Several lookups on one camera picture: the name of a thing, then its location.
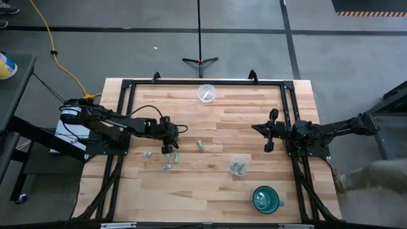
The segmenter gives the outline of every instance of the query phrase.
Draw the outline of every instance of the person's leg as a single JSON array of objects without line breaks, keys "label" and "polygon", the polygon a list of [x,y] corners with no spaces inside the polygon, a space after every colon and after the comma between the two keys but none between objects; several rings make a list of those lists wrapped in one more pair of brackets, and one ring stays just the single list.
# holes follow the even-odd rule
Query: person's leg
[{"label": "person's leg", "polygon": [[0,29],[7,27],[8,22],[6,20],[0,20]]},{"label": "person's leg", "polygon": [[341,175],[336,182],[342,191],[381,187],[407,193],[407,159],[373,162],[365,168]]},{"label": "person's leg", "polygon": [[20,9],[18,9],[17,7],[12,7],[9,4],[5,3],[4,1],[0,0],[0,14],[16,14],[20,12]]}]

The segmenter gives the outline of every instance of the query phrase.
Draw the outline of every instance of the pants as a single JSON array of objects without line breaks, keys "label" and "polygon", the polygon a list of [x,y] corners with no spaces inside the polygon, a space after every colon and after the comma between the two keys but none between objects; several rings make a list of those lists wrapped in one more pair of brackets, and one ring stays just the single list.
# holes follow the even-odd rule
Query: pants
[{"label": "pants", "polygon": [[341,175],[345,191],[385,188],[399,194],[407,193],[407,159],[380,160],[365,168]]}]

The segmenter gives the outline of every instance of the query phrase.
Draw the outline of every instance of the black table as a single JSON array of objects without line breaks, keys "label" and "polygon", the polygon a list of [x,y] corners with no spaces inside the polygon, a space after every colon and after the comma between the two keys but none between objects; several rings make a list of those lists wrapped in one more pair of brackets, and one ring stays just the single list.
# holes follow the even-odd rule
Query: black table
[{"label": "black table", "polygon": [[29,159],[28,153],[15,149],[20,136],[37,142],[62,154],[67,154],[81,162],[85,162],[85,152],[58,137],[52,131],[36,127],[14,115],[25,87],[34,70],[36,57],[33,55],[7,55],[18,66],[17,73],[7,80],[0,80],[0,184],[11,160],[22,162],[17,181],[10,200],[21,203],[21,190],[26,174],[25,165]]}]

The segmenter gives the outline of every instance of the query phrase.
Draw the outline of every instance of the shoe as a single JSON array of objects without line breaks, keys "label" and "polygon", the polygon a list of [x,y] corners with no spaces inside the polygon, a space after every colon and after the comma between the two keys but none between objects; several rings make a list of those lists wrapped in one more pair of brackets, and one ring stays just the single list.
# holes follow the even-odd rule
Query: shoe
[{"label": "shoe", "polygon": [[0,29],[7,27],[8,22],[6,20],[0,20]]},{"label": "shoe", "polygon": [[16,8],[16,7],[12,7],[7,3],[0,3],[0,14],[16,14],[20,12],[20,9]]},{"label": "shoe", "polygon": [[335,185],[336,194],[344,195],[346,194],[345,189],[343,188],[340,177],[338,176],[338,171],[336,168],[332,168],[332,178]]}]

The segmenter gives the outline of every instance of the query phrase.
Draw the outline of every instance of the clear plastic cup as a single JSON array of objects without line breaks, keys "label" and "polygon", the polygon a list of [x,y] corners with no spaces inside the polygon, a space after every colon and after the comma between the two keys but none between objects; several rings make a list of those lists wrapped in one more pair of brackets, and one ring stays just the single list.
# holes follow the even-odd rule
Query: clear plastic cup
[{"label": "clear plastic cup", "polygon": [[244,176],[248,168],[249,163],[247,160],[239,156],[233,157],[229,164],[229,171],[236,176]]},{"label": "clear plastic cup", "polygon": [[198,88],[198,98],[204,103],[212,102],[216,94],[216,88],[212,85],[201,85]]}]

